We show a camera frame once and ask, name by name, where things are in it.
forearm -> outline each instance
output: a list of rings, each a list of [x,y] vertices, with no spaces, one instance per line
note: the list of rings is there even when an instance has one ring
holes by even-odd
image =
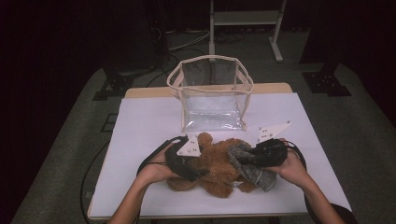
[[[315,215],[322,223],[344,223],[314,180],[309,181],[306,186],[302,187],[302,190]]]
[[[138,215],[148,187],[148,184],[135,181],[125,194],[116,212],[107,223],[133,223]]]

person's left hand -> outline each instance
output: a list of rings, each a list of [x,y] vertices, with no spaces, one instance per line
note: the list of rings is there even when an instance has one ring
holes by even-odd
[[[143,181],[145,184],[152,184],[155,182],[160,182],[166,180],[170,177],[179,177],[173,173],[168,166],[166,166],[165,161],[165,151],[172,146],[170,144],[159,152],[149,163],[147,164],[137,175],[136,179]]]

brown teddy bear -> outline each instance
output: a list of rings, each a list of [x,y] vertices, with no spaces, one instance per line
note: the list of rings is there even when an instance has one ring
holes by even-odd
[[[230,163],[229,148],[241,144],[250,147],[248,143],[234,138],[213,143],[209,133],[200,133],[198,144],[202,154],[199,158],[189,160],[189,165],[196,170],[207,170],[207,174],[193,182],[183,178],[170,178],[166,181],[170,189],[184,191],[199,185],[213,196],[227,198],[233,192],[234,186],[243,192],[251,192],[257,188],[257,183],[242,177],[241,170],[235,169]]]

transparent container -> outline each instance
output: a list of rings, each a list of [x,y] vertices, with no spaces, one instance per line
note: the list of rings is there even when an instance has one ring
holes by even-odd
[[[237,59],[206,55],[181,61],[166,83],[182,105],[182,132],[246,129],[253,80]]]

gray carpet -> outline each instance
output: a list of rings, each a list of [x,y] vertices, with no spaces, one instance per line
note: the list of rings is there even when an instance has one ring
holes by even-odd
[[[268,43],[269,33],[237,35],[244,37],[232,44],[217,44],[219,55],[238,58],[256,83],[287,82],[298,92],[353,213],[359,223],[394,223],[396,220],[396,132],[389,120],[365,91],[359,77],[342,64],[335,75],[352,96],[329,97],[311,93],[302,72],[318,71],[321,64],[299,64],[308,32],[281,32],[278,45],[283,63],[276,63]],[[170,34],[172,47],[187,43],[196,35]],[[208,52],[207,43],[173,53],[179,60]],[[175,64],[175,58],[164,70]],[[134,87],[145,87],[161,69],[138,77]],[[156,78],[150,87],[165,86],[166,76]],[[106,80],[102,69],[92,74],[64,123],[34,184],[21,204],[13,223],[85,223],[80,210],[86,211],[110,139],[109,114],[118,113],[121,97],[93,101]],[[282,217],[281,223],[313,223],[308,216]],[[160,220],[159,223],[267,223],[265,218]]]

